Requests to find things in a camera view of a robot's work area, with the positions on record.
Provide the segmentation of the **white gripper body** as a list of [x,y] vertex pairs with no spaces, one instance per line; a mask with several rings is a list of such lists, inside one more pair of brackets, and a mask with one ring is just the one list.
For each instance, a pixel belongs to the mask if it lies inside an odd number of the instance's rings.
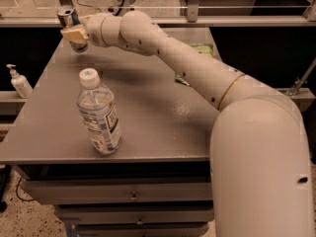
[[88,34],[89,41],[95,46],[108,47],[103,39],[102,25],[106,18],[111,17],[109,13],[98,13],[92,16],[87,22],[81,22]]

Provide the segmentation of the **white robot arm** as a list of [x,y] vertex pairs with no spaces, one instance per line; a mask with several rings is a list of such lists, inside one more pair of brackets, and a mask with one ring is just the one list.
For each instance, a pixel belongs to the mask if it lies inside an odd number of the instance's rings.
[[57,15],[67,40],[155,54],[218,109],[210,139],[217,237],[315,237],[308,138],[288,96],[170,37],[143,12]]

